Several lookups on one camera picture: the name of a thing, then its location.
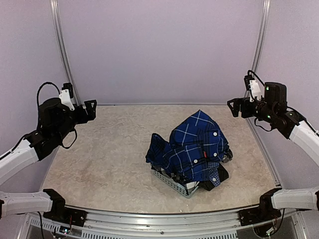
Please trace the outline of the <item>blue plaid long sleeve shirt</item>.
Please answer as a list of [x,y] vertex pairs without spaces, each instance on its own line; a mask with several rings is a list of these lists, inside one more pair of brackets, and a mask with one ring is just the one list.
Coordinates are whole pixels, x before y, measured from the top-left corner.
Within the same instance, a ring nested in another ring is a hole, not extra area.
[[208,162],[221,162],[230,149],[217,122],[198,110],[175,129],[169,141],[153,133],[146,162],[166,174],[181,177],[183,183],[208,181]]

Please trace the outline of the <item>light blue plastic basket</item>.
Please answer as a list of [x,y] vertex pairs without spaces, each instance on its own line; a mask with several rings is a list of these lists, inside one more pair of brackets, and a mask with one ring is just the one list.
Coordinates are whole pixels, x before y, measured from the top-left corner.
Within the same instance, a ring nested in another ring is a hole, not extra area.
[[164,183],[166,183],[168,186],[173,188],[175,191],[177,191],[179,194],[183,195],[186,198],[191,198],[192,195],[196,192],[196,190],[199,188],[198,184],[199,182],[190,182],[187,184],[180,184],[176,182],[177,176],[174,174],[170,176],[169,174],[166,174],[166,172],[160,168],[151,165],[151,170],[153,171],[154,175],[158,177],[160,180],[162,180]]

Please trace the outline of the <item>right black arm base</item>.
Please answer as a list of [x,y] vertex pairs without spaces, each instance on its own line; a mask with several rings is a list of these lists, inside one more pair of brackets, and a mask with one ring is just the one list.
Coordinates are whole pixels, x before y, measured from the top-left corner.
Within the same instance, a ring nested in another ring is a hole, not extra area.
[[264,193],[259,198],[259,205],[249,209],[243,209],[238,212],[241,226],[258,224],[282,216],[281,211],[274,209],[271,197],[279,191],[280,188],[274,188]]

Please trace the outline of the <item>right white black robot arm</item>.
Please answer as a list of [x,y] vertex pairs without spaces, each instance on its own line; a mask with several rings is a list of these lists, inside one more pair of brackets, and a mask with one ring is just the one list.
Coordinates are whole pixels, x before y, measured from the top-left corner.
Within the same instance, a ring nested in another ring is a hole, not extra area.
[[[315,163],[319,162],[319,132],[298,111],[288,107],[287,88],[281,83],[266,82],[263,96],[234,98],[227,102],[234,117],[251,118],[269,123],[286,139],[301,148]],[[265,221],[279,217],[282,209],[319,209],[318,187],[273,189],[260,197],[255,217]]]

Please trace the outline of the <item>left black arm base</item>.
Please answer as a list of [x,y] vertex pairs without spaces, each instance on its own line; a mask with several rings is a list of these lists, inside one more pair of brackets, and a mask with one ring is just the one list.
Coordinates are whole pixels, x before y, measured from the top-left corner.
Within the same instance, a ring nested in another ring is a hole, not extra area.
[[68,224],[70,226],[84,227],[87,212],[65,206],[65,199],[53,189],[44,189],[50,200],[52,207],[49,212],[44,212],[43,216],[56,222]]

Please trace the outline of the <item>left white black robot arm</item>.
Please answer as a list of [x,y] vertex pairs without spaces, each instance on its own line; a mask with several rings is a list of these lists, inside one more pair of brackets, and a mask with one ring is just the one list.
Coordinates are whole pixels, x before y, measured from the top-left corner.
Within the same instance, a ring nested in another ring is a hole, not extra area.
[[[97,101],[90,100],[72,110],[60,98],[51,98],[39,105],[37,129],[24,135],[15,147],[0,157],[0,182],[6,182],[62,146],[64,138],[76,130],[76,125],[95,119],[96,106]],[[35,193],[1,192],[1,217],[31,212],[51,213],[61,222],[70,216],[64,198],[52,189]]]

